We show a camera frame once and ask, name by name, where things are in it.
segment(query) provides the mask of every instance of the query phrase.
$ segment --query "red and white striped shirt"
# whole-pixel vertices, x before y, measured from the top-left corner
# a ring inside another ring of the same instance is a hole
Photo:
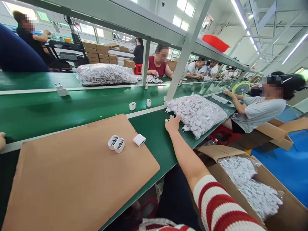
[[[212,175],[204,176],[193,190],[202,223],[210,231],[260,231],[258,222],[245,212]],[[143,219],[139,231],[193,231],[164,218]]]

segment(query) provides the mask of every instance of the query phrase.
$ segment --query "blue floor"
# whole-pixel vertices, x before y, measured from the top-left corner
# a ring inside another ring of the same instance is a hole
[[[297,114],[301,113],[289,107],[277,118],[288,122],[296,119]],[[251,154],[308,208],[308,130],[292,132],[289,136],[294,142],[290,151],[256,148]]]

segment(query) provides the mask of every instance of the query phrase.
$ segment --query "striped sleeve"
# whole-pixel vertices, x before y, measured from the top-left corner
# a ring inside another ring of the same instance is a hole
[[[193,197],[206,230],[264,230],[212,175],[204,176],[196,184]]]

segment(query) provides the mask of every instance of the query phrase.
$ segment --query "ceiling light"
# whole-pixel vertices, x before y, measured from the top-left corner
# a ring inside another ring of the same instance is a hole
[[[237,13],[238,18],[240,19],[241,24],[243,25],[244,29],[247,29],[247,25],[246,25],[246,23],[245,23],[245,21],[243,19],[243,16],[242,16],[242,14],[241,14],[241,12],[240,12],[240,10],[239,10],[235,0],[231,0],[231,2],[232,2],[232,5],[233,5],[233,7],[235,9],[235,12]]]
[[[308,36],[308,33],[305,34],[302,39],[298,42],[298,44],[294,47],[294,49],[291,51],[291,53],[287,56],[287,58],[283,61],[282,65],[285,64],[285,62],[290,58],[290,56],[294,53],[294,51],[299,47],[299,45],[305,40],[305,38]]]
[[[254,40],[253,40],[253,38],[250,37],[249,39],[250,39],[251,43],[254,45]]]

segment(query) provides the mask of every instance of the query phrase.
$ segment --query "chair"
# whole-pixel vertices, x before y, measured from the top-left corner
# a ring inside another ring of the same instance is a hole
[[[142,74],[141,68],[142,68],[142,64],[136,64],[135,74]]]
[[[219,125],[218,128],[216,128],[210,135],[212,137],[217,137],[217,134],[219,134],[219,133],[223,134],[224,132],[226,132],[226,133],[231,135],[231,138],[229,138],[227,140],[227,142],[221,142],[221,144],[223,144],[225,146],[228,146],[228,145],[232,144],[233,142],[235,142],[236,140],[238,140],[242,136],[242,134],[234,133],[233,131],[231,131],[230,129],[226,128],[223,125]]]

